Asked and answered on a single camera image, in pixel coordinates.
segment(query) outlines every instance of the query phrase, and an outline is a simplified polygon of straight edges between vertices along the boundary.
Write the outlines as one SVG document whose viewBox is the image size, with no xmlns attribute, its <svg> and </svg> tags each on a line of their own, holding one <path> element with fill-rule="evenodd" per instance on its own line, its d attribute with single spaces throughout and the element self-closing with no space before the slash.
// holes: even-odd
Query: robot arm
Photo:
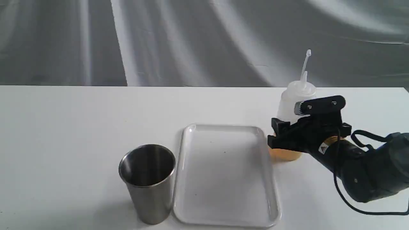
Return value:
<svg viewBox="0 0 409 230">
<path fill-rule="evenodd" d="M 272 118 L 275 136 L 269 135 L 268 145 L 272 149 L 288 149 L 309 153 L 323 166 L 340 178 L 349 196 L 357 202 L 369 202 L 397 194 L 409 187 L 409 133 L 393 133 L 383 138 L 366 131 L 351 134 L 352 126 L 343 123 L 341 109 L 345 106 L 342 96 L 333 96 L 301 101 L 295 104 L 294 113 L 308 115 L 290 125 Z M 343 139 L 351 135 L 358 146 Z M 356 135 L 385 142 L 378 149 L 363 145 Z M 339 188 L 343 200 L 354 210 Z M 409 215 L 407 212 L 386 212 L 384 215 Z"/>
</svg>

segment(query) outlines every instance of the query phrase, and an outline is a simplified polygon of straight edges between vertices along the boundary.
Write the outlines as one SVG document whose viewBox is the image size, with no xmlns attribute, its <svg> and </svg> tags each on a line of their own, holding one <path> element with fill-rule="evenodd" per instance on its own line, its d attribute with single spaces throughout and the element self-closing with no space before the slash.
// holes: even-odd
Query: black cable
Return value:
<svg viewBox="0 0 409 230">
<path fill-rule="evenodd" d="M 342 195 L 341 190 L 339 189 L 338 186 L 338 181 L 337 181 L 337 167 L 338 167 L 338 160 L 339 160 L 339 142 L 341 139 L 341 134 L 340 131 L 338 129 L 338 136 L 337 136 L 337 143 L 336 143 L 336 150 L 335 150 L 335 163 L 334 163 L 334 171 L 333 171 L 333 175 L 334 175 L 334 184 L 335 184 L 335 188 L 337 189 L 337 192 L 339 194 L 339 196 L 341 197 L 341 199 L 344 201 L 344 203 L 346 205 L 348 205 L 348 207 L 350 207 L 351 209 L 353 209 L 356 212 L 365 214 L 365 215 L 373 215 L 373 216 L 386 216 L 386 215 L 391 215 L 391 216 L 406 216 L 409 215 L 409 204 L 408 204 L 408 210 L 406 212 L 366 212 L 366 211 L 362 211 L 360 209 L 355 208 L 354 206 L 352 206 L 352 204 L 350 204 L 345 197 Z"/>
</svg>

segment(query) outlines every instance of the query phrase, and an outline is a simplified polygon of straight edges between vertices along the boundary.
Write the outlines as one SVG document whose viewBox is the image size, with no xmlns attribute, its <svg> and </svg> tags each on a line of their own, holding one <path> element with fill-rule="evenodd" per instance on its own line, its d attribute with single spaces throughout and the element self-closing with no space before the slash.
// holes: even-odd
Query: gray fabric backdrop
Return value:
<svg viewBox="0 0 409 230">
<path fill-rule="evenodd" d="M 409 87 L 406 0 L 0 0 L 0 84 Z"/>
</svg>

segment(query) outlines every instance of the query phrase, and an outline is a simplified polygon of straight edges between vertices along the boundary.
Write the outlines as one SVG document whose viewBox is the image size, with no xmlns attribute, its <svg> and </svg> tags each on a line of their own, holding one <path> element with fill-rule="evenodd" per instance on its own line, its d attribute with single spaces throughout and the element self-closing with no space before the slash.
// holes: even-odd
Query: cup rim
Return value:
<svg viewBox="0 0 409 230">
<path fill-rule="evenodd" d="M 128 181 L 126 181 L 126 180 L 124 179 L 124 177 L 122 176 L 122 173 L 121 173 L 121 166 L 122 166 L 124 160 L 125 160 L 125 159 L 129 156 L 129 154 L 132 153 L 133 151 L 138 150 L 138 149 L 141 149 L 141 148 L 144 148 L 144 147 L 149 147 L 149 146 L 160 147 L 160 148 L 164 149 L 166 152 L 168 152 L 168 153 L 172 156 L 172 160 L 173 160 L 173 169 L 172 169 L 172 171 L 169 173 L 169 175 L 168 175 L 165 179 L 163 179 L 163 180 L 161 180 L 161 181 L 159 181 L 158 183 L 153 184 L 153 185 L 144 185 L 144 186 L 141 186 L 141 185 L 134 185 L 134 184 L 129 183 Z M 119 172 L 119 176 L 121 177 L 122 181 L 124 181 L 126 184 L 131 185 L 131 186 L 133 186 L 133 187 L 137 187 L 137 188 L 150 188 L 150 187 L 158 186 L 158 185 L 162 184 L 164 181 L 168 180 L 168 179 L 173 175 L 173 172 L 175 171 L 175 166 L 176 166 L 176 158 L 175 158 L 175 155 L 174 155 L 174 154 L 172 153 L 172 151 L 170 151 L 168 148 L 166 148 L 165 146 L 162 146 L 162 145 L 160 145 L 160 144 L 144 144 L 144 145 L 141 145 L 141 146 L 139 146 L 139 147 L 137 147 L 137 148 L 135 148 L 135 149 L 133 149 L 133 150 L 131 150 L 131 151 L 129 151 L 129 152 L 127 152 L 127 153 L 125 154 L 125 156 L 124 156 L 124 157 L 121 159 L 121 161 L 119 162 L 118 172 Z"/>
</svg>

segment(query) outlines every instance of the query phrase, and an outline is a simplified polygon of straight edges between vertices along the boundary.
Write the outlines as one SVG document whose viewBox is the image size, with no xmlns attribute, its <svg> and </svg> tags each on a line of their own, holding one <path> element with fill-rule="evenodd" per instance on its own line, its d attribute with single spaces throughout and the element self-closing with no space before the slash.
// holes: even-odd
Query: white table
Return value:
<svg viewBox="0 0 409 230">
<path fill-rule="evenodd" d="M 283 90 L 0 86 L 0 229 L 211 229 L 173 216 L 155 226 L 138 222 L 117 172 L 121 157 L 146 143 L 162 144 L 177 157 L 181 130 L 196 122 L 253 125 L 271 134 Z M 318 92 L 337 94 L 346 98 L 343 120 L 353 129 L 409 132 L 403 88 Z M 283 215 L 273 229 L 409 228 L 409 216 L 349 209 L 332 174 L 307 154 L 274 167 Z M 351 202 L 365 210 L 406 210 L 408 197 L 403 191 L 368 204 Z"/>
</svg>

